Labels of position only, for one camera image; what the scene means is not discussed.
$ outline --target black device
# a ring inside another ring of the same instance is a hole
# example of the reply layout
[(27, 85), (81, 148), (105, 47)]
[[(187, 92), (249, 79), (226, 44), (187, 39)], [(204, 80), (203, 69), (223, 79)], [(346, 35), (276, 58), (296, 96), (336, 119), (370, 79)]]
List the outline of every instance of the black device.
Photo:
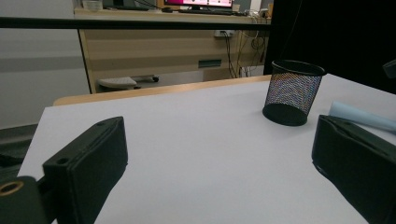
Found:
[(193, 9), (179, 9), (180, 13), (190, 13), (190, 14), (205, 14), (205, 15), (219, 15), (219, 16), (232, 16), (234, 13), (231, 11), (210, 11), (210, 10), (193, 10)]
[(0, 183), (1, 223), (91, 224), (127, 163), (123, 118), (102, 120), (44, 162), (39, 181)]
[(161, 11), (162, 11), (162, 12), (172, 13), (172, 12), (173, 12), (173, 9), (172, 9), (171, 7), (163, 7), (163, 8), (161, 9)]
[(312, 160), (369, 223), (396, 223), (396, 146), (348, 120), (320, 115)]
[[(179, 7), (190, 7), (190, 9), (181, 9), (180, 13), (193, 13), (193, 14), (206, 14), (206, 15), (232, 15), (231, 9), (233, 8), (233, 0), (218, 0), (218, 1), (191, 1), (191, 0), (163, 0), (163, 4), (166, 6), (179, 6)], [(230, 9), (229, 14), (216, 13), (216, 10), (209, 10), (209, 8), (221, 8)]]
[(125, 6), (123, 0), (113, 0), (113, 4), (106, 5), (103, 4), (103, 8), (105, 9), (117, 9), (117, 10), (135, 10), (135, 11), (148, 11), (147, 7), (139, 7), (132, 1), (132, 6)]

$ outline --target white table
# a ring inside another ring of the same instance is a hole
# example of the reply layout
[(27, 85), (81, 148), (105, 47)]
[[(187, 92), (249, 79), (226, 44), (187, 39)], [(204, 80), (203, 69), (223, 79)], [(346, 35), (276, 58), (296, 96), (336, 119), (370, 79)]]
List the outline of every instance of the white table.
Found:
[(318, 115), (340, 101), (396, 119), (396, 97), (327, 75), (308, 122), (287, 127), (262, 115), (267, 89), (255, 82), (46, 108), (20, 175), (40, 178), (41, 164), (95, 122), (123, 116), (129, 165), (96, 223), (365, 223), (312, 165)]

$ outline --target wooden desk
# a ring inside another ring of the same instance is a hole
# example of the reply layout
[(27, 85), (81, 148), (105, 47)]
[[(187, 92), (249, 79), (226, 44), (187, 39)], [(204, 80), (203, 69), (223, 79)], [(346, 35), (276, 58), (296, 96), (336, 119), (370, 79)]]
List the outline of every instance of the wooden desk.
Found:
[[(162, 13), (159, 11), (90, 12), (76, 8), (75, 18), (83, 20), (195, 21), (219, 23), (269, 23), (248, 17)], [(255, 50), (250, 41), (256, 32), (237, 31), (230, 38), (230, 58), (236, 72), (240, 66), (263, 65), (264, 48)], [(212, 30), (79, 30), (87, 76), (92, 93), (98, 92), (97, 79), (140, 77), (203, 70), (229, 77), (225, 38)], [(261, 32), (268, 41), (269, 32)], [(200, 62), (215, 62), (199, 66)]]
[(84, 104), (89, 102), (123, 99), (123, 98), (130, 98), (130, 97), (144, 96), (144, 95), (157, 95), (157, 94), (171, 93), (171, 92), (193, 91), (204, 88), (229, 86), (229, 85), (258, 82), (258, 81), (269, 81), (270, 79), (271, 76), (242, 77), (237, 79), (223, 79), (216, 81), (198, 82), (198, 83), (182, 84), (175, 86), (165, 86), (165, 87), (155, 87), (155, 88), (139, 89), (132, 91), (114, 91), (114, 92), (97, 93), (90, 95), (67, 96), (56, 100), (53, 103), (53, 105), (74, 105), (74, 104)]

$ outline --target dark background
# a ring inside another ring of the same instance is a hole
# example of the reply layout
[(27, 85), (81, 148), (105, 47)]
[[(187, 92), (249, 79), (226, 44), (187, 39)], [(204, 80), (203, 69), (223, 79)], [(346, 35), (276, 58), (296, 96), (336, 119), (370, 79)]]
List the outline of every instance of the dark background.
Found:
[(272, 24), (264, 74), (273, 60), (297, 60), (396, 94), (382, 69), (396, 59), (396, 1), (275, 0)]

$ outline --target electrical outlet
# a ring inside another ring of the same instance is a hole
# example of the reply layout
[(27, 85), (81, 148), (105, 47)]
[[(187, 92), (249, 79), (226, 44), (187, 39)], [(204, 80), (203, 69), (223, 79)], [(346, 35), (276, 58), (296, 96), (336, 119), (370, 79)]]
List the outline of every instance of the electrical outlet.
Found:
[(227, 34), (228, 37), (232, 37), (235, 34), (235, 30), (216, 30), (215, 37), (225, 37)]

